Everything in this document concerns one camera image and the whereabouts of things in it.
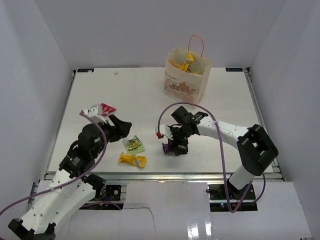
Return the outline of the large tan chips bag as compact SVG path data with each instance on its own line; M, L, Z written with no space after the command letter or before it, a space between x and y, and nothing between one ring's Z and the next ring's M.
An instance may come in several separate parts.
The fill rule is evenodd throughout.
M175 62L173 59L170 59L168 60L168 62L175 68L178 69L179 66L181 66L180 64L178 64L177 62ZM201 73L199 71L192 71L191 72L187 72L187 73L190 73L190 74L197 74L197 75L200 75Z

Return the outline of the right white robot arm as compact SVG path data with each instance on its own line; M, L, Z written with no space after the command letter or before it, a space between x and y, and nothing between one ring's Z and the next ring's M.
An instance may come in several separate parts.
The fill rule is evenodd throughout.
M181 102L171 114L175 124L157 123L156 136L167 138L163 144L165 154L186 155L189 151L189 138L193 135L210 137L220 145L234 147L240 156L241 165L226 181L226 195L236 200L243 195L244 189L255 178L262 176L265 170L279 155L279 151L266 130L259 124L251 127L237 126L218 121L213 114L201 108L193 114L186 110Z

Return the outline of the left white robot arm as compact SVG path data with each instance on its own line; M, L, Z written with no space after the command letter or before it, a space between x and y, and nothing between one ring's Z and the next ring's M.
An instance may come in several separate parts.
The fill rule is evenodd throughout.
M88 201L105 196L106 181L91 171L102 160L109 143L130 133L132 123L110 115L111 122L94 121L85 125L59 164L46 190L35 196L37 202L8 228L21 240L53 240L56 230Z

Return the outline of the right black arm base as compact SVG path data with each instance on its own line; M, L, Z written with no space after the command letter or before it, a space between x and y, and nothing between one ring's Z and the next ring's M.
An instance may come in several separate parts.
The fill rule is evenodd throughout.
M242 195L245 193L246 187L247 186L245 186L241 190L237 190L232 185L228 186L228 193L232 210L234 210ZM210 211L212 213L229 212L224 184L209 184L206 192L209 196ZM255 199L255 190L253 185L251 185L237 211L256 212L258 210L257 204L251 203Z

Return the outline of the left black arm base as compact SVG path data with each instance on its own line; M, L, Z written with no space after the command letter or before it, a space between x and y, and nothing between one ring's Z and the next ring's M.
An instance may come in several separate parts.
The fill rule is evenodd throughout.
M88 183L95 190L95 201L119 201L121 199L122 186L107 184L106 180L96 174L90 174L86 177L85 183Z

